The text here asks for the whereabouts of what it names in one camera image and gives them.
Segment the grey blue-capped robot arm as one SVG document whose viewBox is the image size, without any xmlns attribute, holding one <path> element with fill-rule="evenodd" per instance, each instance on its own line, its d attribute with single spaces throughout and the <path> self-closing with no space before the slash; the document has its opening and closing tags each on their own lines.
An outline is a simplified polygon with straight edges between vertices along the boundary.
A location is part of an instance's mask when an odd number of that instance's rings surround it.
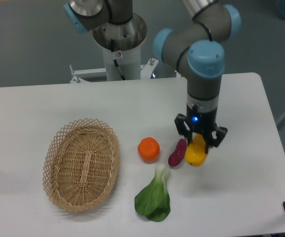
<svg viewBox="0 0 285 237">
<path fill-rule="evenodd" d="M 227 129 L 217 126 L 216 112 L 225 67 L 221 42 L 236 35 L 241 16 L 231 5 L 216 0 L 185 0 L 193 25 L 180 33 L 162 29 L 154 38 L 157 59 L 187 80 L 187 110 L 175 118 L 178 133 L 188 142 L 201 134 L 206 148 L 217 147 Z M 141 78 L 141 45 L 145 21 L 130 0 L 69 0 L 64 10 L 76 29 L 92 32 L 104 53 L 107 79 Z"/>
</svg>

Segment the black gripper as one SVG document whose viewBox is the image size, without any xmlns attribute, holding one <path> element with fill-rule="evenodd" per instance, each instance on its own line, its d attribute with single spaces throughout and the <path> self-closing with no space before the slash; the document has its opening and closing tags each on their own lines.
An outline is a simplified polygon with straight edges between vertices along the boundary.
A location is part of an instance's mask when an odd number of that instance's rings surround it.
<svg viewBox="0 0 285 237">
<path fill-rule="evenodd" d="M 220 145 L 228 132 L 226 127 L 217 126 L 216 113 L 217 108 L 200 112 L 198 105 L 193 108 L 187 105 L 186 116 L 178 114 L 174 119 L 178 134 L 186 139 L 188 145 L 192 142 L 194 133 L 201 134 L 206 143 L 205 153 L 208 153 L 210 148 Z"/>
</svg>

